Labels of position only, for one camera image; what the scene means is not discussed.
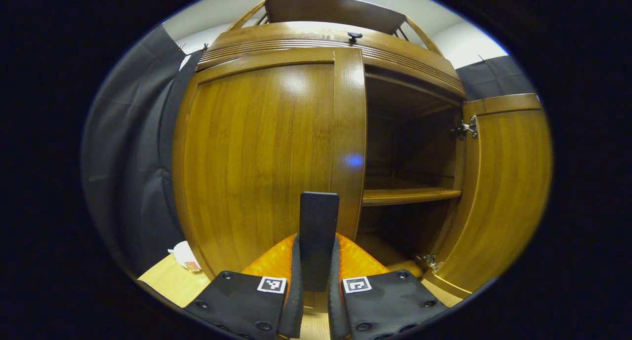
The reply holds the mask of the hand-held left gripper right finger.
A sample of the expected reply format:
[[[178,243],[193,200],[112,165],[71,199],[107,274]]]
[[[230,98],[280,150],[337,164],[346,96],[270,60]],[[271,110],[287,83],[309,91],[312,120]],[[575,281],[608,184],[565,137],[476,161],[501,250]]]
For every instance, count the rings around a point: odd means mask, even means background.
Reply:
[[[355,242],[336,235],[329,275],[332,340],[408,337],[447,310],[409,270],[388,270]]]

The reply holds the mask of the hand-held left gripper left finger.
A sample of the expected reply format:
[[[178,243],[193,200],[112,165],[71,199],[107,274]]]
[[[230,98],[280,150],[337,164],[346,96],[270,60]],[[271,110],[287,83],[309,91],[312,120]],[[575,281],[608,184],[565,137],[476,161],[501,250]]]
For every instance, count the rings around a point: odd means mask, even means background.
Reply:
[[[299,236],[283,239],[241,272],[220,272],[185,311],[233,337],[298,338],[303,317]]]

